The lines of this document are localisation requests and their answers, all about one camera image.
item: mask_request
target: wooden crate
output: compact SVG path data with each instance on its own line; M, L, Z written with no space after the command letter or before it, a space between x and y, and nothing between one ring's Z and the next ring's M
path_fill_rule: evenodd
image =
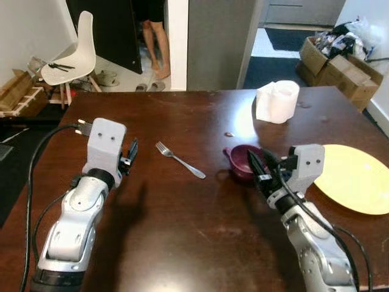
M26 92L32 87L30 74L13 70L15 77L0 89L0 111L12 111Z
M33 87L11 111L0 111L0 117L35 117L48 100L42 87Z

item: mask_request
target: yellow plate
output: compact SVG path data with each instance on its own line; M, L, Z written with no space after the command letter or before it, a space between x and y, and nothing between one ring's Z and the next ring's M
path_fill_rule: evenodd
M334 201L361 213L389 213L389 169L369 154L325 145L324 170L315 183Z

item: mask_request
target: white plastic chair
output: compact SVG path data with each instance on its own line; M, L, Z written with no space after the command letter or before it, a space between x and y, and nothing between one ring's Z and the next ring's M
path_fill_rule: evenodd
M64 108L63 85L66 87L67 104L72 102L71 90L69 82L87 76L97 92L102 90L98 87L95 80L90 76L90 73L95 69L96 53L93 42L93 15L88 11L82 11L78 19L78 43L75 52L67 57L55 60L54 63L66 66L72 66L75 69L66 69L68 72L58 68L51 68L49 64L42 68L42 77L49 85L60 85L61 104Z

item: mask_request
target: bare foot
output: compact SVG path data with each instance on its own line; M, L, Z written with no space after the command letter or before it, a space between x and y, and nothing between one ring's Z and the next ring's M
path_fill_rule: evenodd
M154 71L159 71L159 65L158 65L158 61L155 61L155 62L151 62L151 68L154 70Z
M157 79L165 79L170 76L170 67L164 66L162 70L156 72Z

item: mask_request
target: black door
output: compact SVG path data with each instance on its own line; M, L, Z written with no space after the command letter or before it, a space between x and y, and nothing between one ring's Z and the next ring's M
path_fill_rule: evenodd
M66 0L77 31L78 17L93 14L96 54L138 74L142 73L131 0Z

